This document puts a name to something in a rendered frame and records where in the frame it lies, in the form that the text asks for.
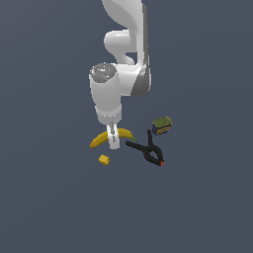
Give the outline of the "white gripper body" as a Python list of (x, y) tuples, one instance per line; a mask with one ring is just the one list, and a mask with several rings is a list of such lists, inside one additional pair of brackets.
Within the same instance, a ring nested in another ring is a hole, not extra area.
[(111, 149), (119, 149), (120, 148), (120, 138), (117, 125), (114, 124), (115, 134), (111, 133), (111, 124), (107, 126), (109, 145)]

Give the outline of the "yellow banana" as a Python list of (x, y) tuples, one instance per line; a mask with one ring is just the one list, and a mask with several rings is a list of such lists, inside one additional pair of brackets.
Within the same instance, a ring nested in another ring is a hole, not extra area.
[[(118, 128), (118, 132), (119, 132), (119, 138), (126, 137), (126, 138), (130, 138), (132, 140), (135, 140), (132, 133), (129, 130), (125, 129), (125, 128)], [(99, 146), (100, 144), (102, 144), (106, 141), (109, 142), (108, 132), (104, 131), (103, 133), (100, 133), (97, 137), (95, 137), (92, 140), (92, 142), (90, 144), (90, 147), (91, 148), (97, 147), (97, 146)]]

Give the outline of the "black spring clamp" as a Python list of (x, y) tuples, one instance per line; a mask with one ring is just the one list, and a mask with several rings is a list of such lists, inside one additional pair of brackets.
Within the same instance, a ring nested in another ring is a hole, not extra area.
[(146, 145), (134, 143), (128, 140), (126, 141), (126, 145), (140, 150), (148, 162), (153, 163), (157, 166), (162, 166), (164, 164), (163, 153), (162, 150), (153, 143), (152, 133), (150, 129), (147, 131), (147, 137), (148, 141)]

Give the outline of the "blue and green can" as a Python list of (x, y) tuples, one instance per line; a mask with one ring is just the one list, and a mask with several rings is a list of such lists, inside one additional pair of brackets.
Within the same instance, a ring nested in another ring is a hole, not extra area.
[(152, 133), (154, 135), (160, 135), (169, 131), (172, 120), (169, 117), (160, 118), (153, 121)]

